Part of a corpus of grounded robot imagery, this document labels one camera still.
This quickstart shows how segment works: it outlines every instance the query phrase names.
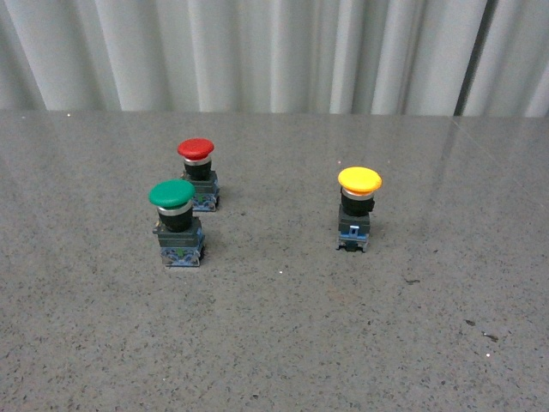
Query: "white curtain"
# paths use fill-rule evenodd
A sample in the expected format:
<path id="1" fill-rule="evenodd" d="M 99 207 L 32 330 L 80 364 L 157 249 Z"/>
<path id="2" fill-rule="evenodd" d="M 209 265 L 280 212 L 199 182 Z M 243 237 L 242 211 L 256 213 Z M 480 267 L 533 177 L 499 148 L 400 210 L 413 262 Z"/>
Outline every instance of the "white curtain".
<path id="1" fill-rule="evenodd" d="M 471 58 L 487 9 L 0 0 L 0 108 L 453 115 L 467 88 L 465 115 L 547 116 L 549 2 L 497 1 Z"/>

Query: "silver bezel ring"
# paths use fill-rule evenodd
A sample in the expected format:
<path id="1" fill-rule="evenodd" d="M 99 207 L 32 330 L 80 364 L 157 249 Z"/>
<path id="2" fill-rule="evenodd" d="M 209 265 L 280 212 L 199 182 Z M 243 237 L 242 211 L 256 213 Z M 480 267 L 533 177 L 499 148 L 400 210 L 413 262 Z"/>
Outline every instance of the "silver bezel ring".
<path id="1" fill-rule="evenodd" d="M 175 209 L 164 209 L 160 206 L 157 206 L 156 209 L 158 210 L 158 213 L 160 213 L 163 216 L 179 216 L 185 213 L 187 210 L 192 209 L 192 202 L 189 201 L 183 206 Z"/>
<path id="2" fill-rule="evenodd" d="M 212 158 L 210 157 L 210 155 L 206 156 L 204 159 L 200 159 L 199 161 L 192 161 L 191 159 L 187 159 L 186 157 L 183 158 L 184 164 L 189 166 L 202 166 L 208 163 L 209 161 L 212 161 Z"/>
<path id="3" fill-rule="evenodd" d="M 371 191 L 370 193 L 366 193 L 365 195 L 360 195 L 358 193 L 353 193 L 351 191 L 348 191 L 344 187 L 341 187 L 341 193 L 343 193 L 343 196 L 348 197 L 349 199 L 359 200 L 359 201 L 372 199 L 374 197 L 374 192 L 373 191 Z"/>

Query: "dark speck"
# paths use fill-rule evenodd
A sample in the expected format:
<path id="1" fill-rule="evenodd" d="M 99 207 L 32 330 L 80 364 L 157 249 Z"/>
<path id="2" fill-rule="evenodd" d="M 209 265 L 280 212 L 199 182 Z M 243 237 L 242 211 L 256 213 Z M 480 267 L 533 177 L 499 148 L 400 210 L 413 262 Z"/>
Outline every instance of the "dark speck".
<path id="1" fill-rule="evenodd" d="M 499 338 L 495 335 L 488 335 L 485 332 L 482 332 L 482 336 L 486 336 L 488 339 L 490 339 L 492 342 L 497 342 Z"/>

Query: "button cap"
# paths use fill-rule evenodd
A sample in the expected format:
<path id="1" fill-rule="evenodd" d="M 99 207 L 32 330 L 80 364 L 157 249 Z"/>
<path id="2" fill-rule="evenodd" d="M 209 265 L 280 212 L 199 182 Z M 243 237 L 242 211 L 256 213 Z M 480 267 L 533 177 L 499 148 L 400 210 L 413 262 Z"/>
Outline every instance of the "button cap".
<path id="1" fill-rule="evenodd" d="M 154 206 L 173 209 L 183 206 L 195 196 L 195 186 L 182 179 L 167 180 L 158 183 L 148 194 L 148 200 Z"/>
<path id="2" fill-rule="evenodd" d="M 201 161 L 214 151 L 214 144 L 203 137 L 194 137 L 181 142 L 178 153 L 190 161 Z"/>
<path id="3" fill-rule="evenodd" d="M 348 167 L 340 172 L 337 179 L 341 186 L 357 194 L 376 191 L 382 184 L 381 176 L 365 167 Z"/>

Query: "gray stone surface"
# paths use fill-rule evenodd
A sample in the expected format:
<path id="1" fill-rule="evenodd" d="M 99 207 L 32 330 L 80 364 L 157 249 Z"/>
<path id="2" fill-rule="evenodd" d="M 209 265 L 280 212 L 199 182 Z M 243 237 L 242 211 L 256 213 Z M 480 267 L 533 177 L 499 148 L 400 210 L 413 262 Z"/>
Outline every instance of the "gray stone surface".
<path id="1" fill-rule="evenodd" d="M 548 134 L 0 112 L 0 411 L 549 410 Z M 192 136 L 220 209 L 202 266 L 167 270 L 148 191 Z M 356 165 L 383 177 L 364 254 L 335 249 Z"/>

